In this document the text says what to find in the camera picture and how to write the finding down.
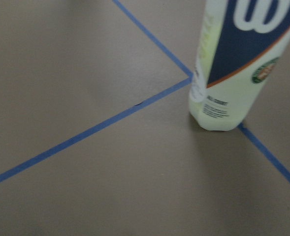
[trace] bottle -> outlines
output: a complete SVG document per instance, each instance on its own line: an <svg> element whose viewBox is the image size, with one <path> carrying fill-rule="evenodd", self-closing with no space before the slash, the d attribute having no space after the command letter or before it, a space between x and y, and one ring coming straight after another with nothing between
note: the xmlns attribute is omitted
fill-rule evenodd
<svg viewBox="0 0 290 236"><path fill-rule="evenodd" d="M290 41L290 0L207 0L189 110L207 130L247 115Z"/></svg>

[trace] green circular logo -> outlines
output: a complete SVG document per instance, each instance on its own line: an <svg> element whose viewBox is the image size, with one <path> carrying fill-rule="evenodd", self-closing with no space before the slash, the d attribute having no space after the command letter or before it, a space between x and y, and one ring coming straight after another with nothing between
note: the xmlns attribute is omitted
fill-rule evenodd
<svg viewBox="0 0 290 236"><path fill-rule="evenodd" d="M262 65L259 69L257 69L252 76L252 81L255 84L259 84L263 82L267 76L272 72L277 60L279 58L274 58L273 60L270 60L269 62Z"/></svg>

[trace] blue tape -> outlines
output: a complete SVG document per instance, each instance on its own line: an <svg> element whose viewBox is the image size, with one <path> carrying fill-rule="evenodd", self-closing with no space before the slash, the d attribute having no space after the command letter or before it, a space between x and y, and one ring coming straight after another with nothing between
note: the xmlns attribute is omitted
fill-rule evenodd
<svg viewBox="0 0 290 236"><path fill-rule="evenodd" d="M264 144L248 128L244 127L243 124L240 124L238 128L290 183L290 172L286 169L286 167L267 149L267 147L264 146Z"/></svg>
<svg viewBox="0 0 290 236"><path fill-rule="evenodd" d="M154 102L168 96L169 94L185 87L186 85L188 85L189 83L191 82L191 78L187 78L177 84L175 84L174 86L172 87L169 87L167 88L166 90L146 99L145 101L143 101L142 103L138 104L138 105L135 105L105 121L103 121L102 123L100 124L97 124L96 126L90 128L90 129L87 129L86 131L68 139L67 141L61 143L61 144L58 144L57 146L41 153L40 155L37 155L31 159L29 159L28 161L26 162L23 162L22 164L0 174L0 183L3 182L4 180L10 178L10 177L13 177L14 175L34 166L35 164L41 162L41 161L44 161L45 159L55 155L56 153L76 144L77 142L109 127L110 125L132 115L133 113L135 112L138 112L139 110L149 106L150 104L153 104Z"/></svg>
<svg viewBox="0 0 290 236"><path fill-rule="evenodd" d="M137 20L133 14L128 11L118 0L113 2L135 23L184 73L189 77L192 76L192 72L188 69L166 46L164 46L139 20Z"/></svg>

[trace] table surface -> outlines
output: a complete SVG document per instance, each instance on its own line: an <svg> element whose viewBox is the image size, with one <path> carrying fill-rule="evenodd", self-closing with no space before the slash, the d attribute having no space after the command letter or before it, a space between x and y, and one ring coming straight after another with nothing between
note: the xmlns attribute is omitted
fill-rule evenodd
<svg viewBox="0 0 290 236"><path fill-rule="evenodd" d="M0 236L290 236L290 45L244 128L203 130L203 11L0 0Z"/></svg>

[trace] orange stripe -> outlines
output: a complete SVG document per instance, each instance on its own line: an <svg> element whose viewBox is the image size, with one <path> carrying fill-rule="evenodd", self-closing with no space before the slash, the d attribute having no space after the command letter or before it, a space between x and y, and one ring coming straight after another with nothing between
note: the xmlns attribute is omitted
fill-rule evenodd
<svg viewBox="0 0 290 236"><path fill-rule="evenodd" d="M247 68L248 66L250 66L251 64L256 62L258 59L260 59L262 56L264 56L266 53L268 53L268 51L271 50L275 46L275 44L277 44L288 33L288 31L290 31L290 27L275 42L273 42L271 45L268 46L268 48L266 48L263 52L261 52L256 58L253 58L251 61L249 61L244 66L242 66L239 69L233 71L232 73L222 77L221 79L216 80L216 81L208 84L207 88L210 88L216 84L221 83L222 81L225 81L226 79L229 79L230 77L234 76L235 74L239 73L240 71L244 70L245 68Z"/></svg>

